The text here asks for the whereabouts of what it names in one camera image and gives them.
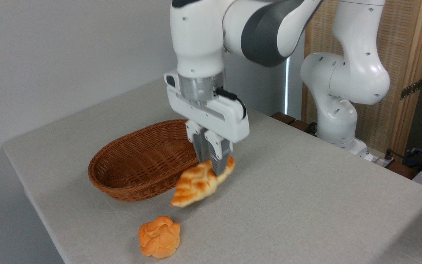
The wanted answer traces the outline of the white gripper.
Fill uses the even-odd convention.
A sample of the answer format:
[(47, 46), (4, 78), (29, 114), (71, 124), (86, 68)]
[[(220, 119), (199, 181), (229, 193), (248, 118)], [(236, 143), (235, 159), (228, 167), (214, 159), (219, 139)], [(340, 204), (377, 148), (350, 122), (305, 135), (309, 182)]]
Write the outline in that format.
[(169, 104), (174, 112), (189, 119), (186, 134), (193, 144), (199, 163), (210, 159), (216, 176), (221, 175), (226, 166), (233, 143), (248, 137), (249, 122), (244, 108), (237, 100), (217, 97), (198, 106), (185, 99), (180, 92), (179, 75), (176, 70), (164, 74)]

